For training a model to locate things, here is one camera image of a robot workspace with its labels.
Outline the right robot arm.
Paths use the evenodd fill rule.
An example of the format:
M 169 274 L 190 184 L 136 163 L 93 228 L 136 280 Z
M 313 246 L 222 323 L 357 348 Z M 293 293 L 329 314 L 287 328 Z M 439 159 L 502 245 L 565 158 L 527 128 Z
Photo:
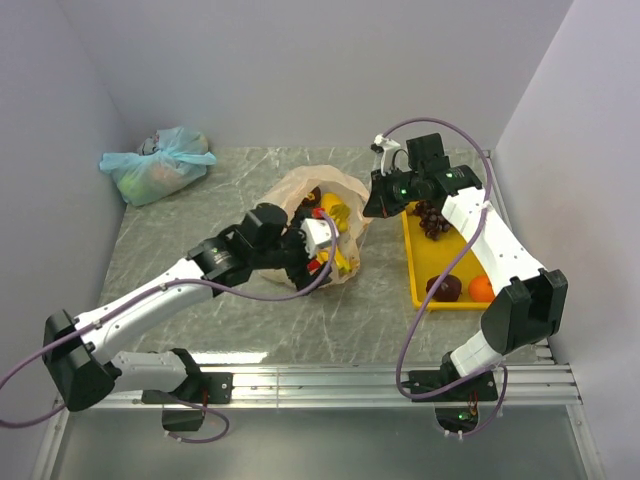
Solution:
M 439 134 L 410 139 L 405 147 L 408 168 L 401 170 L 394 160 L 400 144 L 382 134 L 375 137 L 371 148 L 380 165 L 371 173 L 364 216 L 389 218 L 412 202 L 433 202 L 465 240 L 463 250 L 475 255 L 495 294 L 479 331 L 444 356 L 440 387 L 427 393 L 402 393 L 412 400 L 443 393 L 458 400 L 474 389 L 475 376 L 513 351 L 558 332 L 568 280 L 527 252 L 491 204 L 490 179 L 480 179 L 467 165 L 451 165 Z

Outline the red fake pepper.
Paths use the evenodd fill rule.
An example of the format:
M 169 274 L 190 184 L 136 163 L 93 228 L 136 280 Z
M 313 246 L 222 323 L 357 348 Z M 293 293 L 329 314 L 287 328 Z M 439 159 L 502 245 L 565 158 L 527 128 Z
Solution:
M 315 271 L 320 269 L 323 265 L 324 265 L 323 261 L 320 261 L 317 258 L 315 258 L 307 264 L 307 271 L 309 273 L 314 273 Z

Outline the orange translucent plastic bag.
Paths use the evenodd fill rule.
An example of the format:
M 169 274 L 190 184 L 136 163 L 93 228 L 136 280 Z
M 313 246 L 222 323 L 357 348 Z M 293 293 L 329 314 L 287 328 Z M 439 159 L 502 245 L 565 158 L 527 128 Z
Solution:
M 261 199 L 281 207 L 293 217 L 303 207 L 322 208 L 334 220 L 339 237 L 329 275 L 331 286 L 353 278 L 361 265 L 357 241 L 370 220 L 363 215 L 369 199 L 364 184 L 330 165 L 303 166 L 289 171 Z

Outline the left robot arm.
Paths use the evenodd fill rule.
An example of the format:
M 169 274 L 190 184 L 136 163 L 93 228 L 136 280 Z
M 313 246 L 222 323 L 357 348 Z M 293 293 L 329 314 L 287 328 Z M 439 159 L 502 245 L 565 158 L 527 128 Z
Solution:
M 263 203 L 125 296 L 76 316 L 65 310 L 52 314 L 45 322 L 42 359 L 64 405 L 83 411 L 112 393 L 132 390 L 193 400 L 203 375 L 186 350 L 133 353 L 126 346 L 188 307 L 238 294 L 258 270 L 282 269 L 297 295 L 310 293 L 331 271 L 330 264 L 316 270 L 310 264 L 323 250 L 335 254 L 338 238 L 334 221 L 321 209 L 290 220 L 279 206 Z

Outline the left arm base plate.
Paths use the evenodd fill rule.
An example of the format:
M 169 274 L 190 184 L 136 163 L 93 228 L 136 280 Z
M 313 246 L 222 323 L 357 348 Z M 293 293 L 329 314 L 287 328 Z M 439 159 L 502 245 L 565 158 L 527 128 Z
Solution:
M 189 402 L 208 405 L 229 404 L 232 398 L 233 374 L 231 372 L 205 372 L 198 380 L 189 377 L 176 390 L 166 393 L 156 390 L 144 390 L 143 404 L 162 404 Z

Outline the yellow fake mango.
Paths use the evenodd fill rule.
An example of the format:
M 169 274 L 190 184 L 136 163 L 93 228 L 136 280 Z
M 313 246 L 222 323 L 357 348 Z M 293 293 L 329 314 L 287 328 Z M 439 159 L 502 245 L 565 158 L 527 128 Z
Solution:
M 342 209 L 345 206 L 344 201 L 335 193 L 327 192 L 322 195 L 320 206 L 330 213 L 335 208 Z

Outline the yellow fake banana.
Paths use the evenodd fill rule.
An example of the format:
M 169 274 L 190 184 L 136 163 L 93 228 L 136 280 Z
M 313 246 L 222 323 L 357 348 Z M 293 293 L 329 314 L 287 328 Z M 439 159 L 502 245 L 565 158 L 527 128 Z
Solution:
M 342 209 L 335 208 L 330 213 L 328 213 L 331 219 L 334 221 L 338 231 L 340 233 L 346 233 L 349 229 L 349 217 L 351 214 L 351 209 L 348 205 Z

